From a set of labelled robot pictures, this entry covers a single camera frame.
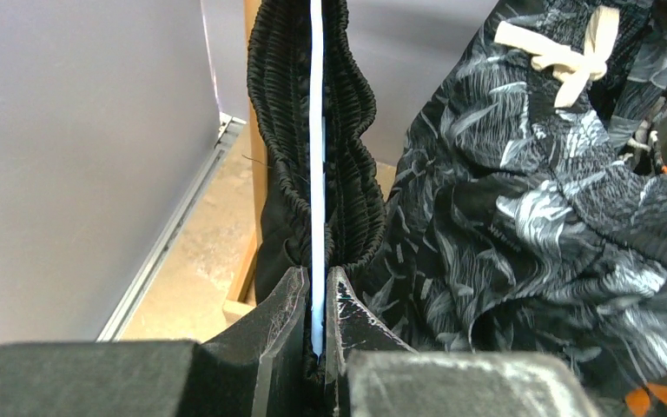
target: knot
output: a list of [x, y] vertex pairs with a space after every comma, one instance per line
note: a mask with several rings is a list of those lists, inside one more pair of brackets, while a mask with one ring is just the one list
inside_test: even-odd
[[533, 55], [531, 66], [535, 70], [553, 67], [553, 76], [562, 83], [553, 105], [567, 108], [577, 101], [587, 82], [597, 81], [607, 73], [606, 62], [615, 46], [619, 25], [618, 9], [597, 7], [584, 33], [584, 54], [508, 22], [500, 22], [494, 42]]

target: gray panel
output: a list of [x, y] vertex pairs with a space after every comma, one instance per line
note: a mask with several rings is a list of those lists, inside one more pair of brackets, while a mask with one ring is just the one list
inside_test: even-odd
[[217, 135], [200, 2], [0, 0], [0, 342], [95, 339]]
[[[244, 118], [246, 49], [241, 2], [203, 0], [221, 26], [212, 45], [221, 103]], [[365, 144], [381, 162], [395, 164], [405, 131], [461, 57], [496, 2], [471, 0], [349, 0], [349, 41], [354, 58], [377, 97], [377, 118]]]

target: marble floor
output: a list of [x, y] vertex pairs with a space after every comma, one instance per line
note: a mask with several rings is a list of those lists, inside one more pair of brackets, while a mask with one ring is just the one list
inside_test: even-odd
[[[126, 327], [123, 340], [205, 341], [227, 327], [221, 306], [254, 229], [248, 129], [196, 203]], [[377, 165], [387, 195], [394, 167]]]

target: wooden frame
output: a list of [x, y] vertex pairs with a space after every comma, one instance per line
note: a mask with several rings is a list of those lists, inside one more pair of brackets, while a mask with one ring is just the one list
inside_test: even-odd
[[[260, 8], [261, 0], [244, 0], [244, 17], [247, 29], [247, 42], [249, 34], [254, 27], [254, 19]], [[252, 142], [252, 186], [254, 187], [254, 230], [249, 237], [247, 252], [241, 259], [241, 265], [231, 281], [226, 300], [223, 303], [223, 313], [228, 324], [239, 320], [243, 315], [252, 311], [256, 303], [248, 300], [249, 289], [254, 284], [254, 272], [257, 263], [257, 250], [262, 242], [261, 215], [267, 200], [267, 148], [260, 136], [257, 126], [257, 117], [254, 108], [249, 104], [249, 140]]]

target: drawstring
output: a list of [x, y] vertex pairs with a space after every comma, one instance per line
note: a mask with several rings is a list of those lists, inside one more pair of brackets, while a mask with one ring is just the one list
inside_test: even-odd
[[597, 81], [607, 72], [606, 61], [615, 46], [619, 25], [618, 9], [597, 7], [584, 34], [583, 55], [567, 45], [508, 22], [500, 22], [494, 42], [534, 55], [531, 64], [535, 70], [552, 66], [553, 76], [562, 83], [553, 105], [564, 109], [577, 101], [587, 82]]

